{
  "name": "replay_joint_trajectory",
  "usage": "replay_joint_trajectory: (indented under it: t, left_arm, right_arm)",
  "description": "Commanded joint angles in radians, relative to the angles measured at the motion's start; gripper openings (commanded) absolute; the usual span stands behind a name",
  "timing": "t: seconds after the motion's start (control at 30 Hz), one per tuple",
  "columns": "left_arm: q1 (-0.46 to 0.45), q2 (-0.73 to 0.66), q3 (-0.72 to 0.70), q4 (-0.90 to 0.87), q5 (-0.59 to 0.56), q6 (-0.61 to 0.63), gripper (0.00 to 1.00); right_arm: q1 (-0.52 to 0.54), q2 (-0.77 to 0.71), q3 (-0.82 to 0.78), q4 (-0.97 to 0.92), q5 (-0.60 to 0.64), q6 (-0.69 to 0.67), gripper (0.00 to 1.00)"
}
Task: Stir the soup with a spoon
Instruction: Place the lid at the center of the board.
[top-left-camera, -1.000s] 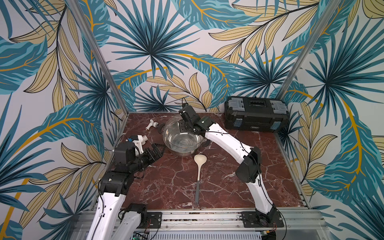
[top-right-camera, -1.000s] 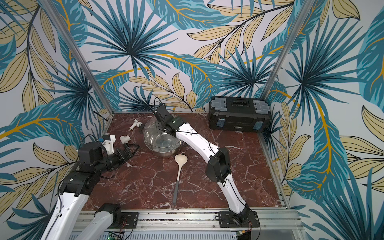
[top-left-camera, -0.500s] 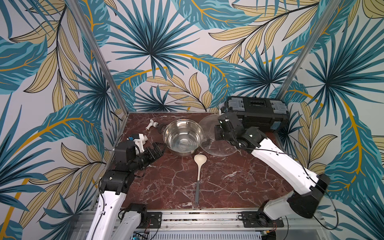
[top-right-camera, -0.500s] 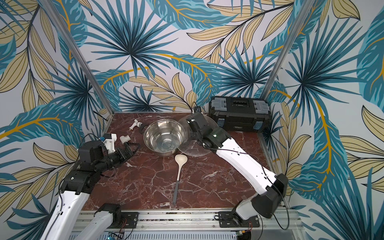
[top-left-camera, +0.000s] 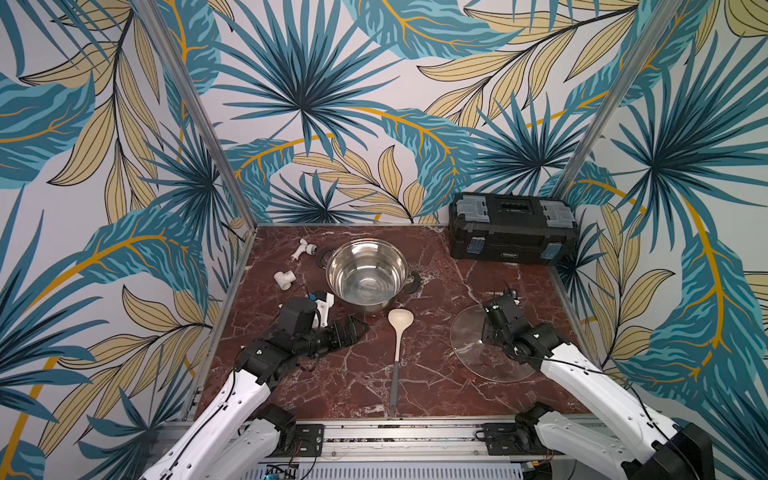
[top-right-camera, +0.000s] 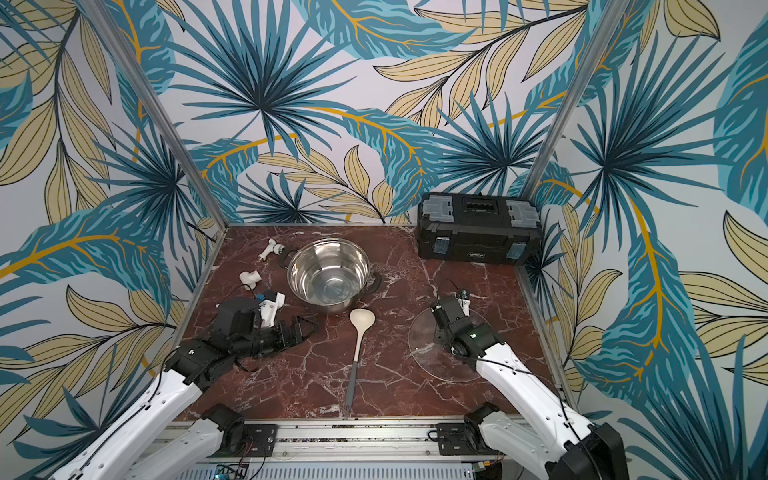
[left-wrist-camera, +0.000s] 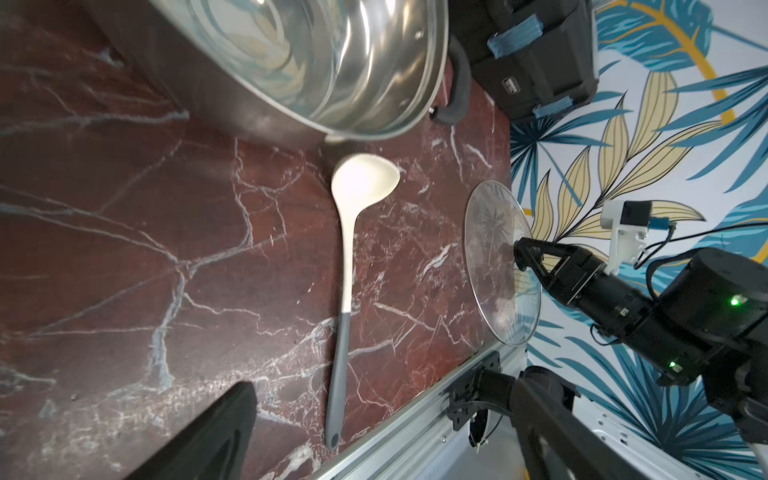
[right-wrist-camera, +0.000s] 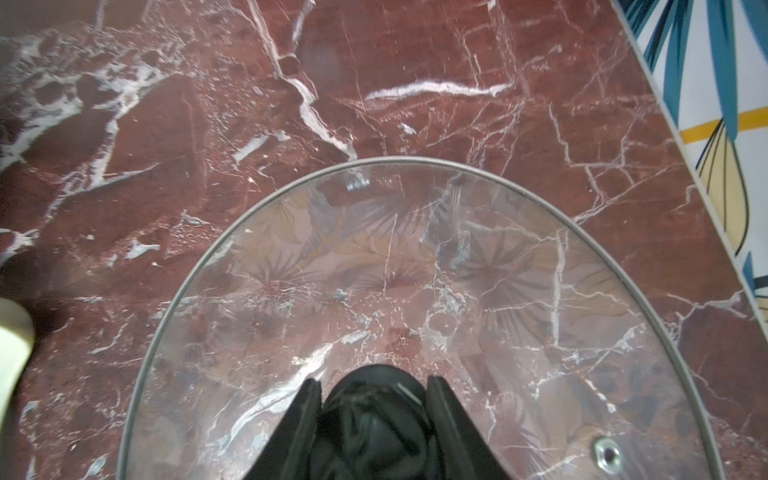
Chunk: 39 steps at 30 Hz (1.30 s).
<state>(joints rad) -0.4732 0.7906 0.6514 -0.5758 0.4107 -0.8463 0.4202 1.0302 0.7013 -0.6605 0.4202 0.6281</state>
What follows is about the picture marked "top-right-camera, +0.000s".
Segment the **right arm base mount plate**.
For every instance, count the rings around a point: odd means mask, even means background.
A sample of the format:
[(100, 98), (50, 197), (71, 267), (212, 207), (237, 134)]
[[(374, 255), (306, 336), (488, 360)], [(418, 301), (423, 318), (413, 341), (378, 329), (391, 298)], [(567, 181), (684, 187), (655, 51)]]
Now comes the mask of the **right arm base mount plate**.
[(438, 423), (435, 432), (441, 456), (481, 455), (488, 452), (479, 430), (468, 423)]

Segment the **glass pot lid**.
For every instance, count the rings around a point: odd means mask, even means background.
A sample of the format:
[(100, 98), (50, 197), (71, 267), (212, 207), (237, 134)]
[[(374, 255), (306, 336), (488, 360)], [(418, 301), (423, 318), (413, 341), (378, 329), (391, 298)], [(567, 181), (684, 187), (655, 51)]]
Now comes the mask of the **glass pot lid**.
[(419, 313), (408, 334), (410, 357), (429, 375), (447, 383), (468, 383), (480, 376), (437, 342), (437, 323), (430, 308)]

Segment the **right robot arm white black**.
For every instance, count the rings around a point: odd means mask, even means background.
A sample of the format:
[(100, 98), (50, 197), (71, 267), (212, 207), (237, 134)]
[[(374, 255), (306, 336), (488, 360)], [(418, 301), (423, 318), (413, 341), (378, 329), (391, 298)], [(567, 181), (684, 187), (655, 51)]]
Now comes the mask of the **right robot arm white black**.
[(500, 454), (538, 479), (628, 478), (621, 435), (567, 406), (496, 330), (471, 320), (462, 297), (440, 298), (429, 311), (437, 344), (493, 385), (523, 417), (516, 422), (485, 403), (462, 423), (438, 425), (442, 454)]

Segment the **cream spoon grey handle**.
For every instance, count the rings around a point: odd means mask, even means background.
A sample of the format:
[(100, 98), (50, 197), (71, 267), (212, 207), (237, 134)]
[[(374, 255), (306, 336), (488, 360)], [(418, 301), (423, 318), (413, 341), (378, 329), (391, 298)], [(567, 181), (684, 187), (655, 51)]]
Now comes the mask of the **cream spoon grey handle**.
[(359, 368), (360, 353), (365, 333), (374, 325), (376, 321), (375, 314), (368, 309), (353, 309), (350, 312), (350, 321), (357, 332), (356, 345), (354, 350), (352, 367), (349, 375), (349, 381), (345, 396), (345, 409), (351, 412), (354, 402), (355, 388), (357, 382), (357, 373)]

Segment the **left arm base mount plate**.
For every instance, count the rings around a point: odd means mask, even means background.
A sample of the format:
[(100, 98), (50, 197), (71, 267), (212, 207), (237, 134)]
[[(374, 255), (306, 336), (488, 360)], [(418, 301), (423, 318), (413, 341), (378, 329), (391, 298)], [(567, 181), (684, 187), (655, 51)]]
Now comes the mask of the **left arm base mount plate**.
[(244, 426), (245, 458), (270, 458), (277, 441), (277, 424), (246, 424)]

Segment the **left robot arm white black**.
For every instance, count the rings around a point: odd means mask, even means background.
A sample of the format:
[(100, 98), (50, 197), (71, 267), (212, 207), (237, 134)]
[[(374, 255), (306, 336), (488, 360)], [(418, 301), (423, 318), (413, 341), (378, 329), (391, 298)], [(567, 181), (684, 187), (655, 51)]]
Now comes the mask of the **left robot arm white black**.
[(157, 377), (115, 424), (52, 473), (54, 479), (170, 479), (217, 453), (246, 456), (255, 445), (241, 414), (217, 404), (180, 437), (146, 449), (185, 409), (247, 359), (277, 356), (306, 341), (311, 320), (280, 320), (278, 302), (259, 295), (223, 301), (208, 329), (182, 341)]

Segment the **stainless steel pot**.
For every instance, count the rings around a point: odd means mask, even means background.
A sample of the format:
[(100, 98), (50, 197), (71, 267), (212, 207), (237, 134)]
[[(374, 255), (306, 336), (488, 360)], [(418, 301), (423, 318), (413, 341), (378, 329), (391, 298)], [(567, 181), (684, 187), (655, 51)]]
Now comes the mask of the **stainless steel pot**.
[(382, 284), (382, 276), (374, 271), (364, 249), (341, 238), (286, 248), (279, 255), (279, 265), (286, 272), (293, 295), (323, 314), (351, 310)]

